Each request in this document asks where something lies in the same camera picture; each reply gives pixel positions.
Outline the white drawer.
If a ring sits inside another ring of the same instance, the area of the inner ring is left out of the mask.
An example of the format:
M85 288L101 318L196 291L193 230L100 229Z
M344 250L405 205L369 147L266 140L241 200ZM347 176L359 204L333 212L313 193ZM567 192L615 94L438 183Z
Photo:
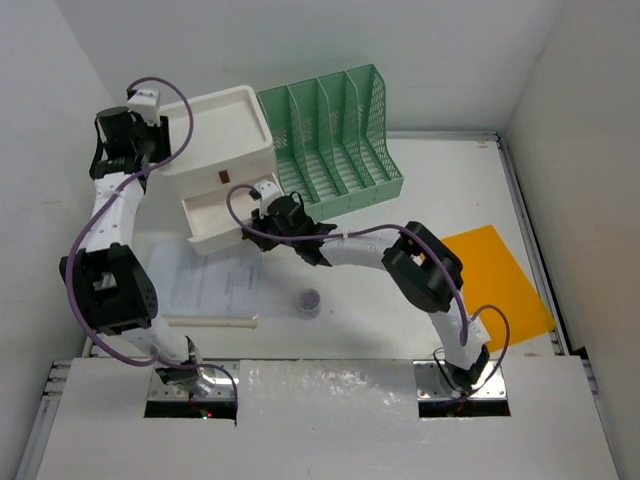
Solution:
M250 180L252 186L260 181L271 181L279 189L275 173ZM232 219L226 205L228 188L181 200L191 230L188 239L195 253L209 255L240 244L241 227ZM248 190L238 190L232 195L231 204L235 214L245 224L251 223L251 213L259 206Z

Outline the white drawer organizer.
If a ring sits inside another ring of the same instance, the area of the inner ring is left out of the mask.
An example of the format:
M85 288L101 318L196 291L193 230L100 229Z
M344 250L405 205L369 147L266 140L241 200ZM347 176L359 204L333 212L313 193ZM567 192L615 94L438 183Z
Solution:
M168 104L160 114L169 119L171 146L186 149L163 175L181 199L208 194L276 172L271 131L254 89L241 85L189 100L189 117L181 102Z

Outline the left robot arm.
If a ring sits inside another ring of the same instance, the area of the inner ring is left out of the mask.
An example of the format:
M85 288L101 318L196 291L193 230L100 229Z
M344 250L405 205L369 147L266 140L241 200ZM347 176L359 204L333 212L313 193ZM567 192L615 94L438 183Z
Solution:
M61 276L93 333L128 341L155 363L163 384L194 396L203 380L195 346L161 317L156 289L132 249L148 169L171 154L168 119L145 121L126 106L112 107L96 114L94 129L92 217L74 256L61 259Z

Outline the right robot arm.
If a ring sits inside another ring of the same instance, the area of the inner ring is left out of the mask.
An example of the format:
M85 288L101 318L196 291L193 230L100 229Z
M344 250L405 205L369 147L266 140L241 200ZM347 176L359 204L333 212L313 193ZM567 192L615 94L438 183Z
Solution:
M248 190L259 207L242 227L245 239L263 252L289 247L311 266L386 272L404 298L429 315L451 384L464 393L472 390L488 364L488 347L464 307L461 260L424 225L411 221L339 233L335 224L314 221L299 196L284 195L269 182Z

